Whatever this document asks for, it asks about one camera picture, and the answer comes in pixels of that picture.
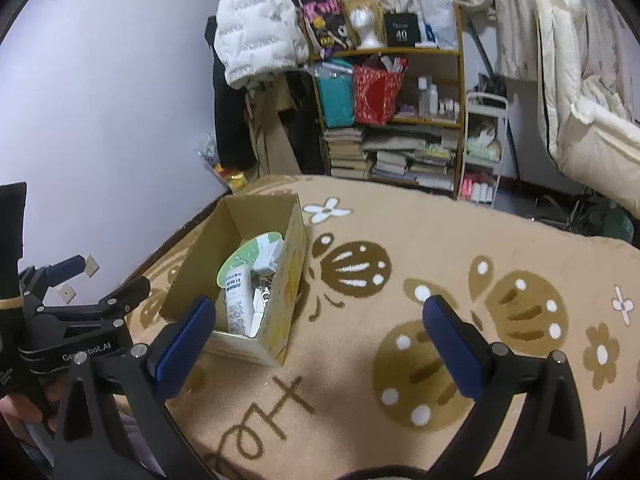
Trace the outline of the person hand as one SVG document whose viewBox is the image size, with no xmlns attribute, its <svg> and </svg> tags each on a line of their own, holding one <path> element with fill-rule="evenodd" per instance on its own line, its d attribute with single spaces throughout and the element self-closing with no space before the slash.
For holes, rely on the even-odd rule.
<svg viewBox="0 0 640 480">
<path fill-rule="evenodd" d="M 56 429 L 56 414 L 65 390 L 65 377 L 61 376 L 52 380 L 44 388 L 46 397 L 53 414 L 48 419 L 51 430 Z M 13 433 L 22 441 L 32 444 L 32 437 L 26 429 L 28 422 L 40 424 L 42 413 L 27 396 L 21 393 L 8 394 L 1 399 L 1 414 Z"/>
</svg>

